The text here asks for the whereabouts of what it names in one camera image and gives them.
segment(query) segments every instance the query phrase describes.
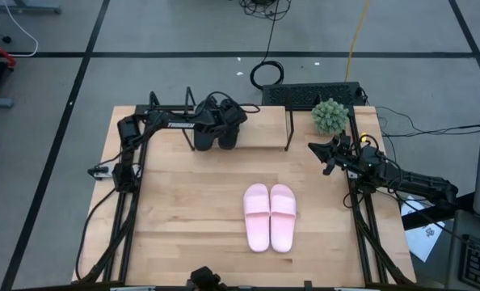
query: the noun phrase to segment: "white paper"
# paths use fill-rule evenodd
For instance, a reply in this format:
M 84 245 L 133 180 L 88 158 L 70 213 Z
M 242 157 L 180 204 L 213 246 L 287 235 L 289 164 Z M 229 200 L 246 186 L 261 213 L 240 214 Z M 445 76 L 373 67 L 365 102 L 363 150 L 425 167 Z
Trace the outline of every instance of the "white paper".
M 407 203 L 417 210 L 425 208 L 416 201 L 407 201 Z M 402 205 L 402 216 L 414 212 L 415 210 L 409 205 L 405 203 Z M 444 227 L 444 223 L 442 221 L 438 222 L 438 224 Z M 409 251 L 415 254 L 423 262 L 427 261 L 428 256 L 431 254 L 432 248 L 434 248 L 437 239 L 440 237 L 441 231 L 442 229 L 433 223 L 417 229 L 406 231 L 405 235 L 407 238 L 407 245 L 409 245 Z

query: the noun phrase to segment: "black shoe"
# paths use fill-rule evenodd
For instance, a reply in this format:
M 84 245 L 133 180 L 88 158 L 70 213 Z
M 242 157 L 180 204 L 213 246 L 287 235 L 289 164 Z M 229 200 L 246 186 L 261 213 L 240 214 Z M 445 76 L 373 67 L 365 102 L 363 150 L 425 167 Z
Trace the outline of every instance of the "black shoe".
M 218 138 L 218 146 L 223 150 L 232 150 L 237 145 L 240 124 L 247 120 L 247 114 L 240 108 L 238 103 L 230 99 L 221 102 L 224 111 L 224 120 L 228 125 L 227 131 Z
M 199 112 L 200 110 L 202 110 L 202 108 L 205 105 L 206 105 L 206 100 L 202 101 L 201 103 L 199 103 L 199 105 L 197 105 L 197 107 L 195 108 L 195 112 Z M 193 131 L 193 146 L 195 146 L 196 150 L 201 150 L 201 151 L 209 150 L 213 146 L 214 141 L 215 141 L 215 137 L 213 135 L 201 133 L 196 130 Z

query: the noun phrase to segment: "black cable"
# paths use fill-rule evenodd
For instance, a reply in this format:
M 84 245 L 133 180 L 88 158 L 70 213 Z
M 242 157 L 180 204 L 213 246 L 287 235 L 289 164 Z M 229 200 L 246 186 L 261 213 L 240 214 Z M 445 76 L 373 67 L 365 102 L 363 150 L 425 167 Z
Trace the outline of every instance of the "black cable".
M 431 134 L 431 135 L 465 135 L 465 134 L 472 134 L 472 133 L 480 133 L 480 130 L 472 131 L 472 132 L 467 132 L 467 133 L 447 133 L 450 130 L 455 130 L 455 129 L 472 129 L 472 128 L 477 128 L 480 127 L 480 124 L 472 124 L 472 125 L 465 125 L 465 126 L 456 126 L 456 127 L 451 127 L 447 129 L 434 129 L 434 130 L 422 130 L 418 129 L 415 126 L 414 121 L 412 121 L 411 117 L 408 116 L 407 114 L 396 112 L 395 110 L 391 108 L 387 108 L 385 106 L 377 106 L 376 108 L 383 108 L 386 110 L 391 111 L 392 113 L 400 116 L 406 117 L 409 122 L 411 123 L 411 127 L 418 131 L 417 133 L 406 133 L 406 134 L 386 134 L 385 137 L 415 137 L 421 134 Z
M 391 147 L 393 148 L 393 156 L 394 156 L 394 161 L 395 162 L 398 162 L 397 158 L 396 158 L 396 149 L 394 148 L 394 143 L 393 141 L 391 141 L 391 137 L 389 137 L 389 135 L 387 133 L 385 133 L 383 130 L 382 130 L 382 133 L 384 133 L 384 137 L 387 137 L 387 139 L 389 140 L 389 142 L 391 143 Z
M 280 0 L 274 0 L 276 2 L 276 15 L 278 13 L 278 6 L 280 5 Z M 263 67 L 264 65 L 271 65 L 273 67 L 276 67 L 279 71 L 280 71 L 280 77 L 274 82 L 274 84 L 272 85 L 279 85 L 283 82 L 283 79 L 285 77 L 285 72 L 284 72 L 284 69 L 283 69 L 283 65 L 281 65 L 278 61 L 265 61 L 267 60 L 267 57 L 269 55 L 269 50 L 271 48 L 271 42 L 272 42 L 272 33 L 274 32 L 274 25 L 276 24 L 276 18 L 274 18 L 272 20 L 272 27 L 271 27 L 271 34 L 269 35 L 269 41 L 267 43 L 267 50 L 265 51 L 265 57 L 263 58 L 263 60 L 253 68 L 253 70 L 251 71 L 251 73 L 249 74 L 249 79 L 251 81 L 251 84 L 253 86 L 255 86 L 256 88 L 258 88 L 259 90 L 262 90 L 263 89 L 263 86 L 259 85 L 256 81 L 255 81 L 255 73 L 256 71 Z
M 416 207 L 410 205 L 409 203 L 407 203 L 407 201 L 403 200 L 403 198 L 400 197 L 400 195 L 396 195 L 396 197 L 403 203 L 405 203 L 406 205 L 408 205 L 409 207 L 411 207 L 414 211 L 416 211 L 419 215 L 421 215 L 423 218 L 425 218 L 426 220 L 428 220 L 430 223 L 434 224 L 435 226 L 439 227 L 440 229 L 446 231 L 447 233 L 449 233 L 450 235 L 452 235 L 454 238 L 457 238 L 459 239 L 462 243 L 466 243 L 466 240 L 463 239 L 462 237 L 460 237 L 459 235 L 457 234 L 454 234 L 451 230 L 448 230 L 446 228 L 444 228 L 443 226 L 441 226 L 439 223 L 435 222 L 434 220 L 432 220 L 428 215 L 425 215 L 423 213 L 421 213 L 421 211 L 419 211 Z
M 158 122 L 159 118 L 161 118 L 161 115 L 158 115 L 158 117 L 153 122 L 153 124 L 156 124 Z M 151 130 L 150 128 L 146 128 L 145 131 L 143 132 L 143 134 L 140 135 L 139 137 L 137 137 L 137 139 L 135 141 L 133 141 L 132 145 L 130 145 L 129 147 L 127 147 L 125 149 L 120 150 L 120 152 L 116 156 L 114 156 L 114 158 L 109 158 L 108 160 L 105 160 L 103 162 L 99 162 L 93 168 L 100 167 L 103 164 L 106 164 L 108 162 L 113 162 L 113 161 L 117 160 L 119 157 L 121 157 L 121 155 L 124 154 L 125 152 L 127 152 L 129 150 L 134 150 L 136 147 L 141 146 L 141 144 L 143 144 L 147 140 L 147 138 L 145 138 L 145 137 L 149 137 L 149 134 L 150 134 L 149 131 L 150 130 Z
M 86 231 L 87 231 L 87 226 L 89 225 L 89 220 L 95 213 L 96 209 L 103 204 L 109 197 L 111 197 L 112 193 L 115 192 L 115 188 L 113 188 L 106 196 L 102 198 L 102 200 L 95 205 L 95 207 L 89 212 L 89 215 L 86 218 L 86 223 L 84 223 L 84 228 L 82 230 L 82 238 L 80 239 L 80 244 L 78 246 L 78 253 L 77 253 L 77 261 L 75 262 L 75 275 L 77 276 L 78 280 L 81 280 L 82 278 L 80 277 L 80 272 L 78 270 L 78 264 L 80 263 L 80 255 L 82 254 L 82 249 L 84 247 L 84 240 L 86 239 Z
M 253 16 L 258 19 L 270 19 L 272 21 L 282 20 L 290 10 L 292 0 L 285 0 L 288 5 L 285 9 L 273 12 L 270 8 L 277 0 L 238 0 L 238 4 L 243 8 L 245 15 Z
M 378 152 L 380 151 L 380 145 L 378 145 L 377 139 L 376 139 L 374 136 L 372 136 L 372 135 L 363 134 L 363 135 L 361 135 L 361 136 L 359 137 L 359 144 L 362 143 L 362 140 L 364 139 L 364 137 L 367 137 L 367 138 L 369 138 L 369 139 L 371 139 L 371 140 L 373 140 L 373 141 L 375 142 L 375 146 L 377 146 L 377 153 L 378 153 Z
M 375 141 L 375 144 L 378 146 L 378 142 L 377 142 L 377 140 L 376 140 L 374 137 L 372 137 L 372 136 L 370 136 L 370 135 L 363 135 L 363 136 L 361 136 L 361 138 L 364 137 L 364 136 L 373 139 L 373 141 Z M 399 194 L 396 193 L 396 191 L 392 191 L 392 192 L 391 192 L 391 186 L 392 186 L 393 183 L 395 183 L 397 180 L 399 180 L 397 188 L 400 187 L 400 185 L 401 185 L 401 183 L 402 183 L 402 181 L 403 181 L 403 178 L 404 178 L 404 177 L 403 177 L 403 172 L 402 172 L 402 168 L 401 168 L 394 160 L 392 160 L 392 159 L 390 159 L 390 158 L 387 158 L 387 157 L 384 157 L 384 158 L 385 158 L 385 160 L 387 160 L 388 162 L 393 163 L 393 164 L 397 167 L 398 172 L 400 173 L 400 176 L 397 177 L 396 179 L 393 179 L 393 180 L 389 183 L 389 185 L 388 185 L 388 187 L 387 187 L 387 192 L 388 192 L 389 194 L 384 193 L 384 192 L 381 192 L 381 191 L 378 191 L 378 190 L 376 190 L 376 191 L 379 192 L 379 193 L 382 193 L 382 194 L 386 194 L 386 195 L 394 198 L 395 200 L 399 200 L 399 201 L 405 203 L 406 205 L 408 205 L 409 207 L 411 207 L 414 211 L 418 212 L 418 214 L 421 215 L 423 218 L 425 218 L 427 221 L 429 221 L 429 222 L 431 222 L 432 224 L 434 224 L 435 226 L 439 227 L 441 230 L 446 231 L 448 234 L 451 234 L 454 238 L 459 239 L 462 243 L 466 243 L 466 241 L 465 241 L 462 237 L 460 237 L 460 236 L 454 234 L 452 231 L 444 228 L 444 227 L 441 226 L 439 223 L 433 221 L 429 216 L 427 216 L 426 214 L 421 213 L 416 207 L 412 206 L 411 204 L 409 204 L 409 203 L 407 202 L 407 201 L 417 201 L 418 203 L 421 204 L 420 201 L 422 201 L 422 200 L 427 200 L 427 199 L 403 199 Z M 348 205 L 346 204 L 346 198 L 348 198 L 349 195 L 350 195 L 350 193 L 348 193 L 348 194 L 346 194 L 346 196 L 344 196 L 344 198 L 343 198 L 343 205 L 344 205 L 344 207 L 346 207 L 346 208 L 348 208 L 348 209 L 352 209 L 352 208 L 353 208 L 353 205 L 348 206 Z M 362 202 L 362 200 L 364 199 L 364 195 L 365 195 L 365 194 L 362 194 L 362 197 L 357 201 L 357 205 L 359 205 L 359 204 Z

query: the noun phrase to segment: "succulent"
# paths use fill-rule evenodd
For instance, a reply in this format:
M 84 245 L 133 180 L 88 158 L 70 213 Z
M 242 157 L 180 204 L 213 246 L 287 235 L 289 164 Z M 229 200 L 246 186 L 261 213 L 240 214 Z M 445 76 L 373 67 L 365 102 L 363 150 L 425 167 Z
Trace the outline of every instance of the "succulent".
M 347 108 L 330 98 L 312 109 L 312 118 L 318 133 L 338 134 L 346 128 Z

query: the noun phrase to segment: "pair of black shoes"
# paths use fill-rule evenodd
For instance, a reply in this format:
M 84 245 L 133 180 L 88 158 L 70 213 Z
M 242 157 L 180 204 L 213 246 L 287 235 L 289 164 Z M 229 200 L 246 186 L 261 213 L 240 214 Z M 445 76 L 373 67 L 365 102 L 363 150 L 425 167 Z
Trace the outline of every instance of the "pair of black shoes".
M 205 100 L 197 105 L 196 112 L 208 105 L 216 107 L 216 104 L 207 104 L 212 100 Z M 218 146 L 223 150 L 232 150 L 237 144 L 240 124 L 247 120 L 245 111 L 232 99 L 223 99 L 218 105 L 222 111 L 226 129 L 218 136 Z M 209 150 L 213 146 L 216 136 L 195 131 L 193 134 L 193 144 L 197 150 Z

